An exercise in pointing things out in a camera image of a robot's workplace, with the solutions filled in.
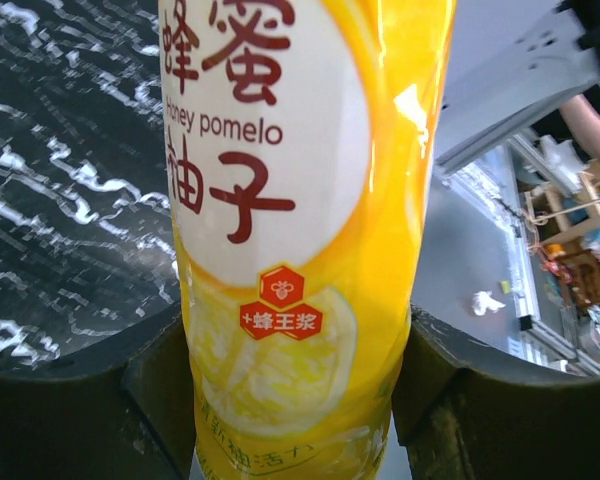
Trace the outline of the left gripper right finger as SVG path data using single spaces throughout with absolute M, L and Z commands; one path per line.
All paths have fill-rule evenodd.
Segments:
M 415 479 L 600 479 L 600 378 L 541 367 L 414 306 L 392 395 Z

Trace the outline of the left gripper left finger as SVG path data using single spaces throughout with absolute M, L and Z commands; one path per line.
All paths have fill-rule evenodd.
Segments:
M 186 479 L 194 443 L 178 305 L 36 369 L 0 371 L 0 479 Z

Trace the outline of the yellow juice bottle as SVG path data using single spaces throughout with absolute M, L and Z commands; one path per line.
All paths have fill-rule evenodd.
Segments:
M 452 1 L 162 1 L 207 479 L 372 479 L 410 331 Z

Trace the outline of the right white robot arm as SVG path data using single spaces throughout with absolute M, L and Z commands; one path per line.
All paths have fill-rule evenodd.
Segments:
M 502 50 L 447 78 L 434 159 L 453 174 L 600 82 L 600 1 L 562 1 Z

